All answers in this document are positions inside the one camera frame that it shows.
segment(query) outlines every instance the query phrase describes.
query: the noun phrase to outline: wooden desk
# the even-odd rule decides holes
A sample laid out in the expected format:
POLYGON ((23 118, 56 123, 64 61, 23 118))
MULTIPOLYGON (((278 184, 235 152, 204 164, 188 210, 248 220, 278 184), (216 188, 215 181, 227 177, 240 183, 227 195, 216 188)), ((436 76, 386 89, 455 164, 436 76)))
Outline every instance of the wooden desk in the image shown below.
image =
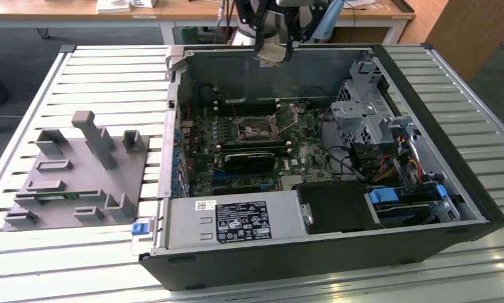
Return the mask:
POLYGON ((402 43, 427 42, 468 81, 504 39, 504 0, 407 0, 418 17, 402 43))
POLYGON ((0 0, 0 20, 135 20, 157 19, 163 1, 153 8, 131 8, 129 12, 97 14, 96 0, 0 0))
MULTIPOLYGON (((346 9, 336 27, 384 28, 383 42, 396 43, 415 15, 403 13, 391 0, 379 0, 379 3, 384 6, 379 9, 346 9)), ((220 2, 159 0, 155 8, 131 8, 125 13, 100 15, 95 6, 96 0, 0 0, 0 27, 159 27, 164 43, 175 44, 175 27, 216 26, 220 2)))
MULTIPOLYGON (((378 4, 382 4, 383 8, 368 8, 366 11, 343 10, 336 27, 387 28, 383 42, 398 43, 407 22, 414 19, 415 14, 402 12, 391 0, 379 0, 378 4)), ((172 36, 175 27, 215 27, 219 7, 220 1, 163 0, 160 23, 164 42, 175 43, 172 36)), ((236 15, 235 9, 231 26, 236 26, 236 15)))

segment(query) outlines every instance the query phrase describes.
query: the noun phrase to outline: green circuit board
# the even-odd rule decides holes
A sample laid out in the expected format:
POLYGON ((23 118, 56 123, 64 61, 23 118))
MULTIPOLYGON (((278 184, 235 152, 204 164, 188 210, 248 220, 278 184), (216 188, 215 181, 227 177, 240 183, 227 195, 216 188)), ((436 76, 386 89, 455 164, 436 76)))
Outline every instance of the green circuit board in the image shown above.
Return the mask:
MULTIPOLYGON (((280 107, 287 108, 288 103, 282 102, 280 107)), ((319 139, 318 111, 303 110, 298 116, 298 123, 288 127, 278 136, 278 140, 291 142, 287 155, 275 158, 274 169, 260 174, 228 175, 223 170, 223 157, 225 153, 216 152, 216 145, 228 140, 238 140, 239 129, 235 125, 235 117, 219 117, 212 109, 200 109, 191 117, 193 127, 188 133, 188 163, 191 196, 211 196, 224 193, 268 192, 287 190, 287 184, 282 183, 286 176, 298 176, 303 182, 328 181, 336 179, 327 153, 319 139), (220 125, 225 125, 225 134, 219 131, 220 125)), ((240 120, 264 119, 264 116, 239 117, 240 120)), ((282 130, 295 122, 295 113, 282 110, 276 114, 278 129, 282 130)))

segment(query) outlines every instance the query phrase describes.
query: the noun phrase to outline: blue tab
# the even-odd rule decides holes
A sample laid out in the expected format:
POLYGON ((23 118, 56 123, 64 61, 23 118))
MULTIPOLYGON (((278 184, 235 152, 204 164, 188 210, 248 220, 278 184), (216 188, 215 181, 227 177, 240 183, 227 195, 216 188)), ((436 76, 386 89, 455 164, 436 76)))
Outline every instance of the blue tab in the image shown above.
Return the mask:
POLYGON ((375 194, 374 192, 371 192, 371 193, 368 193, 368 195, 370 195, 370 200, 371 200, 372 204, 379 203, 378 194, 375 194))
POLYGON ((391 187, 374 189, 370 193, 370 198, 374 204, 399 201, 396 191, 391 187))
POLYGON ((436 187, 436 189, 438 189, 438 192, 440 194, 440 197, 444 198, 448 195, 448 192, 446 191, 444 186, 439 184, 438 187, 436 187))
POLYGON ((132 224, 132 235, 147 235, 147 234, 149 234, 149 224, 148 223, 132 224))

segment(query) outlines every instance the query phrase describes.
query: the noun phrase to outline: gray carpet floor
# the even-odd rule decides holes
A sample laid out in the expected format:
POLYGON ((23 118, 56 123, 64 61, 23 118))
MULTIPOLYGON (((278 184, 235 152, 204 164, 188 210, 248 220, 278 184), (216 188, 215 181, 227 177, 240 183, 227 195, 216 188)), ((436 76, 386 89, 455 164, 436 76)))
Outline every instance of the gray carpet floor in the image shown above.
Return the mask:
MULTIPOLYGON (((35 29, 0 29, 0 78, 11 93, 0 116, 23 116, 63 44, 160 44, 157 28, 51 29, 41 40, 35 29)), ((504 122, 504 47, 495 52, 474 81, 472 89, 504 122)), ((0 119, 0 156, 20 119, 0 119)))

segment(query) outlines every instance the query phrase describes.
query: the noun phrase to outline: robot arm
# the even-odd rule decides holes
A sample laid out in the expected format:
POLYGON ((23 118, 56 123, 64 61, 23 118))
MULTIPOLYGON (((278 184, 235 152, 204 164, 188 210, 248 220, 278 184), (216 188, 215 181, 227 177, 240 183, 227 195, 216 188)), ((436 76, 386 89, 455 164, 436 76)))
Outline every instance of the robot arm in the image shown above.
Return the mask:
POLYGON ((239 12, 239 27, 248 26, 255 32, 255 52, 258 58, 271 64, 279 64, 290 60, 294 48, 312 38, 320 25, 328 27, 331 32, 342 10, 343 1, 328 0, 235 0, 239 12), (300 8, 308 7, 311 21, 306 26, 300 24, 300 8), (266 45, 264 26, 268 13, 282 15, 287 29, 287 43, 283 48, 279 45, 266 45))

